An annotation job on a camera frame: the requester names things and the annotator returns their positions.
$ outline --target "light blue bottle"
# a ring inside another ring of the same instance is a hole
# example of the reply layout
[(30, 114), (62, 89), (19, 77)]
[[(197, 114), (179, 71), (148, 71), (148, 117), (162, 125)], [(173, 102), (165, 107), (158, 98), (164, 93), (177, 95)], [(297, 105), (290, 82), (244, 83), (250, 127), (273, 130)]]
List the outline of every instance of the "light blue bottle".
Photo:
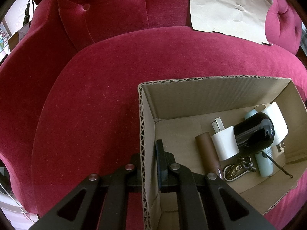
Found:
[[(256, 114), (257, 111), (255, 109), (251, 110), (250, 112), (246, 113), (244, 119), (251, 117), (252, 115)], [(272, 148), (268, 147), (263, 150), (264, 153), (272, 157)], [(262, 177), (267, 177), (273, 173), (273, 163), (270, 159), (265, 158), (262, 156), (262, 153), (258, 153), (255, 155), (256, 161), (258, 164), (259, 172)]]

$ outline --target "tufted button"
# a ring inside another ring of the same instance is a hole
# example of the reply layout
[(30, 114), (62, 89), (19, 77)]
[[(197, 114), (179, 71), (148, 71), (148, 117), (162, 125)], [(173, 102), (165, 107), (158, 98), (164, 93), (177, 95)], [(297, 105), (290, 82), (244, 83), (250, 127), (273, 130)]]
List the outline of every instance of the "tufted button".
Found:
[(83, 5), (84, 10), (88, 10), (89, 8), (90, 8), (90, 5), (88, 3)]

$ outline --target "white cable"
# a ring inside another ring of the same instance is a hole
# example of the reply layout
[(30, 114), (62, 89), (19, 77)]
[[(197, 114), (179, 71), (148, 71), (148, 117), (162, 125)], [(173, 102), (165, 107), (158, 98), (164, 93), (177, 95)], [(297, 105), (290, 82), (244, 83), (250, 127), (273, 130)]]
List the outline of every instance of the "white cable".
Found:
[(18, 207), (21, 209), (21, 211), (23, 212), (23, 214), (25, 215), (25, 217), (27, 217), (30, 221), (32, 221), (33, 223), (35, 223), (35, 221), (31, 220), (26, 213), (23, 211), (23, 209), (21, 208), (21, 206), (19, 205), (19, 203), (5, 190), (5, 188), (2, 186), (1, 182), (0, 182), (0, 186), (3, 188), (3, 190), (8, 194), (9, 197), (11, 197), (13, 199), (13, 201), (16, 202), (16, 204), (18, 205)]

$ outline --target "silver bolt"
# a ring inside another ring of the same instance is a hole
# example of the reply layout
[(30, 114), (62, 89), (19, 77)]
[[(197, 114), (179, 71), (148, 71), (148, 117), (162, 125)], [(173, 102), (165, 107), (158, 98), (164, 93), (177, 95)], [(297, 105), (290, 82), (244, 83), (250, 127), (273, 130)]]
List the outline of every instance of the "silver bolt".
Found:
[(209, 180), (215, 180), (215, 179), (217, 178), (217, 175), (214, 174), (214, 173), (209, 173), (209, 174), (207, 175), (207, 177), (208, 177)]
[(172, 164), (171, 164), (171, 169), (172, 169), (172, 170), (178, 170), (178, 169), (180, 169), (180, 165), (177, 164), (177, 163), (172, 163)]
[(125, 166), (125, 170), (134, 170), (134, 168), (135, 168), (135, 166), (131, 163), (129, 163)]
[(88, 179), (89, 179), (90, 181), (96, 181), (96, 180), (98, 179), (98, 175), (97, 175), (97, 174), (90, 174), (90, 175), (88, 176)]

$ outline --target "sofa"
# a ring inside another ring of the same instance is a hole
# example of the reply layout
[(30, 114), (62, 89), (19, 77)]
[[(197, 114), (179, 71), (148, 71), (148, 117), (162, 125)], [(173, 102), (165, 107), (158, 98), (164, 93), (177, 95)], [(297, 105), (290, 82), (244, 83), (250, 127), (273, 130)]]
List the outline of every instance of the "sofa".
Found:
[[(306, 69), (295, 57), (301, 20), (286, 0), (273, 0), (267, 14), (273, 46), (192, 30), (189, 0), (35, 1), (29, 32), (0, 67), (0, 158), (31, 213), (44, 215), (89, 173), (111, 173), (139, 151), (141, 82), (290, 77), (306, 99)], [(98, 96), (114, 87), (122, 92)], [(265, 215), (277, 229), (306, 201), (306, 181)], [(142, 229), (141, 195), (129, 202), (127, 228)]]

